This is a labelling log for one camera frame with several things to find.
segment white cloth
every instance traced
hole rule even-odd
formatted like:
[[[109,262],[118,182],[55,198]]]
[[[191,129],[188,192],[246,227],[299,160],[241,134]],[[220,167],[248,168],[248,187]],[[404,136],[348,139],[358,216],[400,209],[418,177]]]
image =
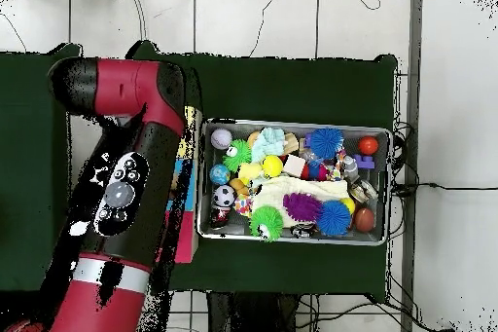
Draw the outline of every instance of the white cloth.
[[[258,207],[273,206],[282,214],[284,228],[296,226],[298,222],[287,214],[283,205],[284,196],[292,193],[310,194],[321,202],[349,198],[345,180],[315,182],[282,175],[262,184],[261,192],[253,198],[253,213]]]

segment blue spiky ball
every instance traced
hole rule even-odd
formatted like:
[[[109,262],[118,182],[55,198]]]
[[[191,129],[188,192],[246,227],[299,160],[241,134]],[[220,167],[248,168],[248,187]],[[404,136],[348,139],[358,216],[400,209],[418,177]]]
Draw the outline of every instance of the blue spiky ball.
[[[339,129],[317,129],[310,136],[309,147],[322,159],[331,159],[340,150],[344,137]]]
[[[316,225],[324,235],[346,235],[351,223],[351,213],[344,203],[339,201],[324,202]]]

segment gray bin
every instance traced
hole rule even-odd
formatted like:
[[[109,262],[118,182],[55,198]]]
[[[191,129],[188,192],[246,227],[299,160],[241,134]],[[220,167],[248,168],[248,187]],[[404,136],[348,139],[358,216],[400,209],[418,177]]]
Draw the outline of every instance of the gray bin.
[[[216,164],[222,162],[225,151],[215,149],[211,145],[211,133],[215,129],[227,129],[231,132],[233,139],[247,140],[253,131],[263,128],[283,129],[284,132],[293,133],[298,139],[315,129],[341,129],[344,136],[343,146],[347,155],[360,154],[358,151],[358,140],[366,135],[374,136],[378,141],[378,149],[373,154],[374,169],[359,169],[362,179],[368,180],[378,191],[377,200],[369,200],[366,206],[375,215],[374,228],[364,234],[352,230],[345,236],[325,236],[315,234],[312,238],[295,238],[290,229],[284,229],[278,241],[299,243],[340,243],[376,246],[386,241],[389,231],[389,206],[391,188],[391,158],[393,157],[393,137],[387,129],[360,128],[345,126],[305,125],[297,123],[279,122],[256,122],[247,120],[206,120],[201,128],[201,138],[205,144],[203,155],[199,158],[199,177],[197,185],[197,216],[196,228],[204,238],[223,240],[262,240],[253,237],[249,229],[249,219],[239,215],[233,209],[230,213],[229,223],[220,229],[210,228],[211,198],[213,184],[209,179],[209,170]]]

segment orange ball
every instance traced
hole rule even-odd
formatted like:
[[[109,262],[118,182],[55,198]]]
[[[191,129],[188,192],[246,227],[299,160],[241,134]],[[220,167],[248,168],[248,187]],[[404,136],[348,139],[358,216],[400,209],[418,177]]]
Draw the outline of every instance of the orange ball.
[[[366,232],[371,231],[374,228],[375,223],[374,213],[367,207],[359,209],[354,215],[354,226],[357,231]]]
[[[378,149],[378,141],[373,136],[365,136],[358,142],[358,149],[362,155],[371,156]]]

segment green mat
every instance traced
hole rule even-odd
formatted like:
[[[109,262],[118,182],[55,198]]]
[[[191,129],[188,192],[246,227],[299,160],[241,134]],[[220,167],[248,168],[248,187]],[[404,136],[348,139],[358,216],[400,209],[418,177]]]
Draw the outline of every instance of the green mat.
[[[197,75],[205,118],[392,129],[397,62],[391,55],[375,61],[159,55],[146,42],[133,58],[180,65],[187,102],[199,106]],[[200,238],[193,263],[175,267],[171,289],[370,293],[384,301],[386,246]]]
[[[47,73],[79,53],[68,45],[0,54],[0,290],[37,290],[51,262],[67,204],[67,144]]]
[[[46,75],[64,56],[0,55],[3,157],[0,289],[37,289],[50,264],[65,206],[65,117]],[[204,117],[392,129],[396,59],[231,58],[158,55],[144,42],[136,59],[163,59],[186,73],[187,102]],[[177,265],[172,289],[385,293],[386,245],[348,246],[199,239],[194,262]]]

